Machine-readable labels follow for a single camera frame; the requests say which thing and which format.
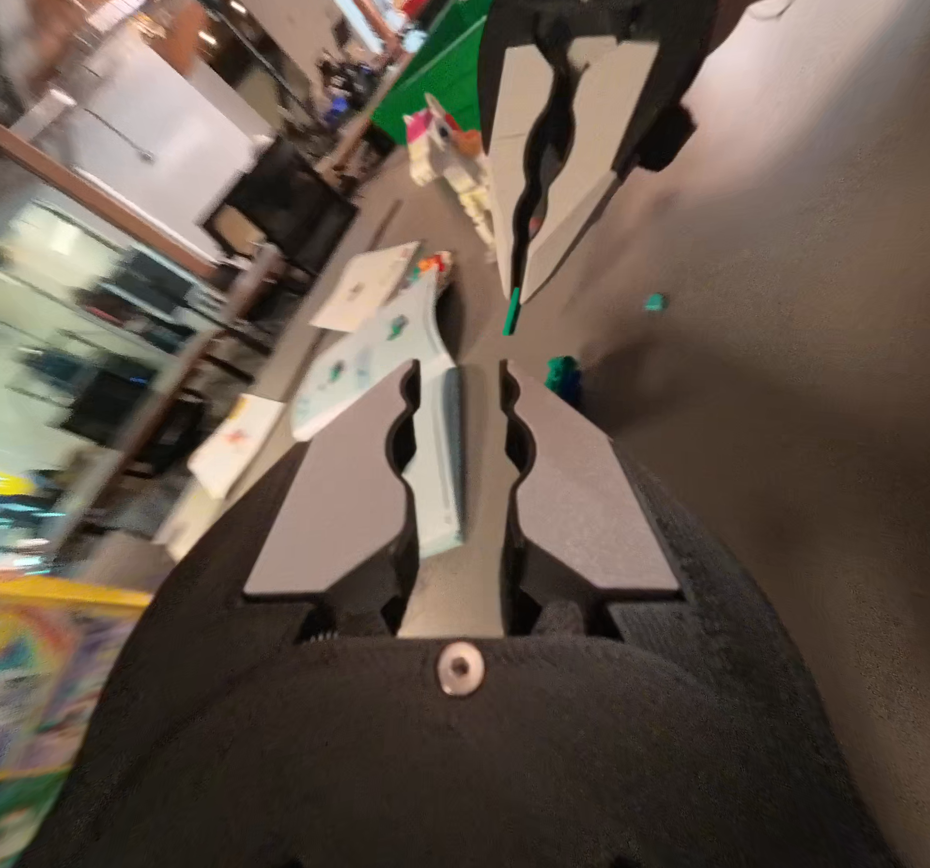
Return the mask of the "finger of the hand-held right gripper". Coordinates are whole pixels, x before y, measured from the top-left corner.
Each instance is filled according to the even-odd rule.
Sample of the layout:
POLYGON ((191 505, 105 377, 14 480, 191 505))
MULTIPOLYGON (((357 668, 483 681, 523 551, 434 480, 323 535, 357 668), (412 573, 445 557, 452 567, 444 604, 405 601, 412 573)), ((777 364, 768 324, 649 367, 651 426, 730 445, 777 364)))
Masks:
POLYGON ((486 169, 496 264, 505 297, 534 297, 572 236, 565 171, 575 130, 575 69, 565 37, 507 48, 486 169))
POLYGON ((614 162, 659 53, 653 39, 578 37, 556 51, 555 90, 531 142, 521 304, 554 276, 618 177, 614 162))

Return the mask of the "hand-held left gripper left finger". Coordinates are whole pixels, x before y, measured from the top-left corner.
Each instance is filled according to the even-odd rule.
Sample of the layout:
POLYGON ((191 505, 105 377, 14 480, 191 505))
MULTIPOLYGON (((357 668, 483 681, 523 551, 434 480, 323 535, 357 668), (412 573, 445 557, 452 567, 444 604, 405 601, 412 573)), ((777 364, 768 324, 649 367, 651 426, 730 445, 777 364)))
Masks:
POLYGON ((337 618, 401 618, 419 570, 414 495, 420 368, 403 361, 309 443, 243 588, 337 618))

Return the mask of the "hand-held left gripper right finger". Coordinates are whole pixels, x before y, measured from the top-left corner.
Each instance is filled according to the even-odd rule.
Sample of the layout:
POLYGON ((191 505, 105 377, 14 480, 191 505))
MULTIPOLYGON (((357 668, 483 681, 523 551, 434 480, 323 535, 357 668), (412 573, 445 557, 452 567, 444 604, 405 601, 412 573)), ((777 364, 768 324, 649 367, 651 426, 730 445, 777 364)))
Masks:
POLYGON ((617 603, 679 601, 668 546, 610 437, 513 361, 499 387, 517 471, 503 550, 511 619, 555 603, 596 621, 617 603))

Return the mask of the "green and blue lego assembly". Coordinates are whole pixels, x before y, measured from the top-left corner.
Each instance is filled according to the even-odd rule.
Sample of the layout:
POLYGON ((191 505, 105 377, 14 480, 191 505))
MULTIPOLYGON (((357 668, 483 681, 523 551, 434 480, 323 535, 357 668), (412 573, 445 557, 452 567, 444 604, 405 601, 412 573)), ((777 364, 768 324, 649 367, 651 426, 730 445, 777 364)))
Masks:
POLYGON ((582 400, 582 371, 574 356, 555 356, 547 361, 545 386, 573 409, 582 400))

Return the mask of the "white lego unicorn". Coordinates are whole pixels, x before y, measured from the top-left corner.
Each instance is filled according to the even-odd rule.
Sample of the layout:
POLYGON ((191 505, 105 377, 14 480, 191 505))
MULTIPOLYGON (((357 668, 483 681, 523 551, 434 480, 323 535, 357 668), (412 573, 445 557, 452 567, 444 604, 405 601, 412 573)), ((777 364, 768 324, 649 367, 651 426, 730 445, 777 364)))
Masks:
POLYGON ((456 195, 484 246, 488 264, 496 262, 487 167, 477 130, 463 130, 435 95, 425 107, 403 115, 411 179, 418 186, 443 181, 456 195))

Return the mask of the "pile of small lego bricks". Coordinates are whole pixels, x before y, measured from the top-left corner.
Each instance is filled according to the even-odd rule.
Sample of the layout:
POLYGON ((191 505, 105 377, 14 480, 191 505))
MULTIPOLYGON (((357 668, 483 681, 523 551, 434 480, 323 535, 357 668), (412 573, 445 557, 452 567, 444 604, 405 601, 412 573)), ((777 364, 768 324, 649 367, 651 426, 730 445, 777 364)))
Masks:
POLYGON ((441 291, 452 277, 455 258, 452 252, 440 250, 432 254, 418 256, 407 272, 407 283, 412 285, 424 278, 429 272, 434 272, 437 288, 441 291))

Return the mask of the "colourful lego box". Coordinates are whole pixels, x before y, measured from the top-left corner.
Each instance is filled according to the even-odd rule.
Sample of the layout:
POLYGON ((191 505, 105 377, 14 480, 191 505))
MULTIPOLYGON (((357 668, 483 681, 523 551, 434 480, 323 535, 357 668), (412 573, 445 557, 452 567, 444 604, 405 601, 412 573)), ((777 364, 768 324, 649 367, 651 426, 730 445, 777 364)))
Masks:
POLYGON ((62 790, 150 592, 49 572, 1 579, 1 865, 16 864, 62 790))

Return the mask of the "green plastic bin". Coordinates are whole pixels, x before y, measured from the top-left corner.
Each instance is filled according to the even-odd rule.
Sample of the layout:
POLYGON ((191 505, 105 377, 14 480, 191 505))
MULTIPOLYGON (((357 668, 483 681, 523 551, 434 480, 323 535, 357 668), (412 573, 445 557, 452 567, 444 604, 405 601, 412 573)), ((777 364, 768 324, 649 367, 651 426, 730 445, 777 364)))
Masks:
POLYGON ((406 142, 403 118, 426 106, 430 94, 464 130, 481 126, 477 64, 492 0, 449 0, 426 39, 371 117, 371 124, 398 145, 406 142))

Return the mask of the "booklet with orange picture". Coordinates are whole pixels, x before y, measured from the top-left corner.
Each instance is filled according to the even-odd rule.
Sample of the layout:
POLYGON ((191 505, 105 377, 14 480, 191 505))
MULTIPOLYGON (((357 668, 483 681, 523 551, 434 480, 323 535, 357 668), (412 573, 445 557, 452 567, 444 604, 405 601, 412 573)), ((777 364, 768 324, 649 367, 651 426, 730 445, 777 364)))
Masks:
POLYGON ((226 418, 192 453, 192 477, 214 501, 231 491, 267 441, 285 404, 251 394, 239 395, 226 418))

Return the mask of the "open instruction booklet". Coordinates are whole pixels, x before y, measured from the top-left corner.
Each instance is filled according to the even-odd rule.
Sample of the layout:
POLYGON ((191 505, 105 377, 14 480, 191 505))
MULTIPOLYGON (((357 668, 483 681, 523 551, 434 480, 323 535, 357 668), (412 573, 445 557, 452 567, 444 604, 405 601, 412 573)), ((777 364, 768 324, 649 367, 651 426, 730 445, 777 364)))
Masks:
POLYGON ((310 441, 402 363, 419 363, 416 451, 403 470, 416 507, 421 560, 464 542, 461 381, 437 324, 439 275, 427 271, 310 365, 292 401, 296 442, 310 441))

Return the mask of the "closed white instruction booklet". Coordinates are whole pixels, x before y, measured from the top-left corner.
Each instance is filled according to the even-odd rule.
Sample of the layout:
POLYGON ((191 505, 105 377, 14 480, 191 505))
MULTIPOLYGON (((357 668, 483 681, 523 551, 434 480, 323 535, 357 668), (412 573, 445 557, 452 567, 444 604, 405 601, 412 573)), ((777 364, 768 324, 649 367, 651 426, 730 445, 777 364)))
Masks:
POLYGON ((336 287, 310 318, 310 326, 355 332, 378 313, 405 280, 420 240, 368 250, 347 262, 336 287))

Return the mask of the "black office chair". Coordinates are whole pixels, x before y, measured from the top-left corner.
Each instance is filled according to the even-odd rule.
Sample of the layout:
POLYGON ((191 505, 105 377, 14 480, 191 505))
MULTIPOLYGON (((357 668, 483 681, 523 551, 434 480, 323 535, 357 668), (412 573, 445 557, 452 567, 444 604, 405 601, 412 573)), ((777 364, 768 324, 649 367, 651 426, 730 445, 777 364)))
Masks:
POLYGON ((291 141, 278 135, 199 226, 232 257, 245 251, 234 244, 230 226, 245 221, 260 235, 260 243, 277 248, 290 267, 317 278, 357 214, 355 203, 320 176, 291 141))

